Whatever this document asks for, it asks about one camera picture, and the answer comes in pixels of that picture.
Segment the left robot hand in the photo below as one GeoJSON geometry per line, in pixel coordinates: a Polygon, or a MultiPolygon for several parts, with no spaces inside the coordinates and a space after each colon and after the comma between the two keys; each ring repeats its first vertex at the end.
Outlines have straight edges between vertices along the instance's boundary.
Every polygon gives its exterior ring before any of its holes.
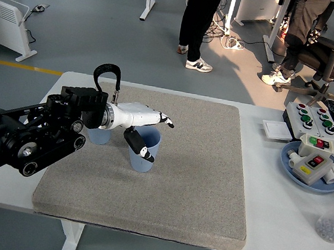
{"type": "Polygon", "coordinates": [[[148,147],[138,131],[135,130],[135,127],[165,123],[170,128],[174,128],[171,119],[161,111],[156,111],[139,102],[111,104],[111,107],[113,113],[110,115],[110,123],[107,128],[124,127],[124,139],[132,151],[141,158],[153,163],[154,157],[150,154],[148,147]]]}

